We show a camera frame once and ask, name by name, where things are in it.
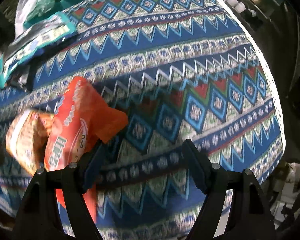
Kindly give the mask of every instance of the teal package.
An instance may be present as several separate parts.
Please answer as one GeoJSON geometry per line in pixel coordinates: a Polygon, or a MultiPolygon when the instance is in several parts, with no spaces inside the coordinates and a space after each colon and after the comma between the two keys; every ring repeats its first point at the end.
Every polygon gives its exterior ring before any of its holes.
{"type": "Polygon", "coordinates": [[[47,48],[62,43],[76,33],[75,25],[62,12],[26,30],[0,57],[0,89],[7,86],[13,72],[21,71],[32,58],[42,55],[47,48]]]}

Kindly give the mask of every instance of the patterned tablecloth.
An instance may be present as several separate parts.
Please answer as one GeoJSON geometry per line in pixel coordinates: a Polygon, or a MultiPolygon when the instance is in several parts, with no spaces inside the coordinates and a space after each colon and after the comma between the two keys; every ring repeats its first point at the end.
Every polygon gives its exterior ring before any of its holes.
{"type": "MultiPolygon", "coordinates": [[[[0,142],[20,111],[53,112],[76,75],[126,112],[129,124],[109,143],[98,178],[104,239],[190,230],[204,195],[183,166],[186,138],[226,169],[252,169],[260,183],[272,172],[285,148],[278,93],[263,55],[221,0],[86,0],[65,12],[77,40],[38,69],[32,93],[0,91],[0,142]]],[[[3,210],[16,214],[30,179],[6,156],[3,210]]],[[[72,234],[62,207],[60,214],[72,234]]]]}

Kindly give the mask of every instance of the white lace trim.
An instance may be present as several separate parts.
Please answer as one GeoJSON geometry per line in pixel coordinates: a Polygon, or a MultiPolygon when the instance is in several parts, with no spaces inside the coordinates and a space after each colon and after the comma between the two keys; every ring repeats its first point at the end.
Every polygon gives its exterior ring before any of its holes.
{"type": "Polygon", "coordinates": [[[257,46],[257,44],[255,43],[255,41],[252,39],[251,35],[249,34],[249,32],[246,30],[246,28],[242,25],[242,23],[237,19],[237,17],[234,15],[234,13],[232,12],[232,10],[223,2],[223,0],[216,0],[218,3],[220,3],[222,5],[222,7],[227,11],[227,13],[239,24],[239,26],[242,28],[242,30],[244,31],[244,33],[247,35],[247,38],[250,40],[251,44],[253,45],[253,48],[258,56],[258,59],[260,61],[260,64],[262,66],[263,72],[265,73],[270,91],[271,91],[271,95],[273,98],[273,103],[274,103],[274,107],[275,107],[275,111],[276,111],[276,116],[279,122],[279,126],[280,126],[280,131],[281,131],[281,138],[282,138],[282,144],[283,144],[283,152],[286,148],[286,138],[284,136],[284,127],[283,127],[283,115],[282,115],[282,109],[281,109],[281,105],[280,105],[280,99],[279,99],[279,94],[277,91],[277,87],[275,85],[273,76],[271,74],[271,71],[269,69],[269,66],[265,60],[265,58],[263,57],[263,54],[261,52],[261,50],[259,49],[259,47],[257,46]]]}

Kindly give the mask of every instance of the white plastic bag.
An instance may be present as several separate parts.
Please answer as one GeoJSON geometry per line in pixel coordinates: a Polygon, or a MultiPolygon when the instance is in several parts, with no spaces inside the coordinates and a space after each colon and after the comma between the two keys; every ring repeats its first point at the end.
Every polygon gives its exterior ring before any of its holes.
{"type": "Polygon", "coordinates": [[[28,14],[33,10],[36,2],[37,0],[19,0],[14,24],[16,38],[25,31],[23,23],[25,22],[28,14]]]}

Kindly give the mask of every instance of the metal screw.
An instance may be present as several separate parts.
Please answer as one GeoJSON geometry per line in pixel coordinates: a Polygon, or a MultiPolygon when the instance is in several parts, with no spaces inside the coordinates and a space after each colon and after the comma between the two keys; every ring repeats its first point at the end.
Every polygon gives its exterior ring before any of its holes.
{"type": "Polygon", "coordinates": [[[72,162],[69,164],[69,168],[74,169],[78,166],[78,164],[76,162],[72,162]]]}
{"type": "Polygon", "coordinates": [[[44,172],[44,168],[39,168],[39,169],[37,169],[37,173],[38,174],[42,174],[44,172]]]}
{"type": "Polygon", "coordinates": [[[244,173],[247,174],[247,175],[252,175],[252,171],[249,170],[249,169],[245,169],[245,170],[244,170],[244,173]]]}
{"type": "Polygon", "coordinates": [[[218,163],[211,164],[211,167],[214,168],[215,170],[220,169],[220,165],[218,163]]]}

